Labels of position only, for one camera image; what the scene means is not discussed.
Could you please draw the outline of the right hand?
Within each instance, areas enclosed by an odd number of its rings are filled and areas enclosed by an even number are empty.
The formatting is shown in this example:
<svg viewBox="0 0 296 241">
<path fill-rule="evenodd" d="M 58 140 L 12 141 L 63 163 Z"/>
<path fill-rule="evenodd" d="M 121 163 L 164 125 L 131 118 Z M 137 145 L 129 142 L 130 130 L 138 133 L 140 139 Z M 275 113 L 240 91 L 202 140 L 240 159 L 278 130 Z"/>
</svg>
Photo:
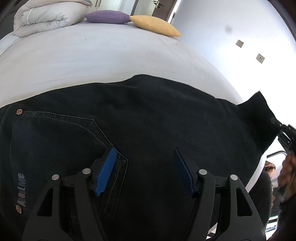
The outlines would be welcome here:
<svg viewBox="0 0 296 241">
<path fill-rule="evenodd" d="M 280 175 L 277 178 L 282 193 L 282 200 L 287 201 L 295 195 L 295 155 L 290 153 L 282 163 Z"/>
</svg>

